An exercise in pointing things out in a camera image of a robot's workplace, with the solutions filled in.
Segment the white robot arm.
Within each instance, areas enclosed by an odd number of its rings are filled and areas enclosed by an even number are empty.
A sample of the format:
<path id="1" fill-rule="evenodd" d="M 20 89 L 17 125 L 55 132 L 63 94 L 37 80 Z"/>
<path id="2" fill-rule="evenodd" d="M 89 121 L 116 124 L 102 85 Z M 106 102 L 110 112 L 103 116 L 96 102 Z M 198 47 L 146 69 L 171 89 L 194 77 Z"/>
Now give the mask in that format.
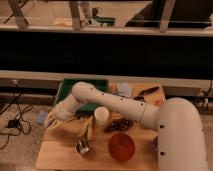
<path id="1" fill-rule="evenodd" d="M 137 101 L 77 82 L 71 93 L 48 113 L 47 128 L 70 121 L 86 103 L 99 104 L 158 133 L 158 171 L 209 171 L 201 117 L 184 98 L 170 98 L 162 105 Z"/>

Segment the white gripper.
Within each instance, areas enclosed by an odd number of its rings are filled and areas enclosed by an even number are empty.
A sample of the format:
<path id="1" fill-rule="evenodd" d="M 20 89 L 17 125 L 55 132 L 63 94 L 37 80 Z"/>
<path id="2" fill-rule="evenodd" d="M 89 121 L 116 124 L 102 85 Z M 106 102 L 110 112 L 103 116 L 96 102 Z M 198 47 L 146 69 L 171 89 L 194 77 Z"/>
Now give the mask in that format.
<path id="1" fill-rule="evenodd" d="M 78 101 L 72 94 L 69 94 L 64 100 L 60 101 L 53 108 L 53 113 L 50 112 L 45 119 L 45 126 L 49 129 L 54 129 L 63 124 L 63 122 L 55 122 L 55 116 L 62 121 L 70 120 L 76 111 L 82 106 L 82 103 Z"/>

